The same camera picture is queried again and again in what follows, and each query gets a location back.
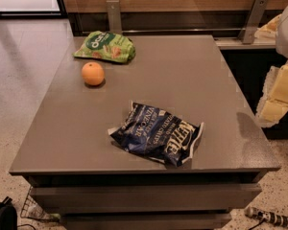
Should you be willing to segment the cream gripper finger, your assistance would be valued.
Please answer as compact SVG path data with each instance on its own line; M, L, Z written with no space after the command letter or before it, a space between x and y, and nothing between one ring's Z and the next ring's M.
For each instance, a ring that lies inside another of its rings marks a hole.
M288 112L288 103L278 100L265 100L262 104L260 117L269 122L278 122Z
M288 62L278 70L270 98L288 104Z

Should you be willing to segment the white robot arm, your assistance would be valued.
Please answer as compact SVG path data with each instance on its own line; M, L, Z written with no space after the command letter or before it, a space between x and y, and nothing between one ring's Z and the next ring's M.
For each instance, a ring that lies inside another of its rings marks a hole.
M288 6L276 23L276 52L287 61L280 68L272 66L267 73L255 115L261 127L278 124L288 112Z

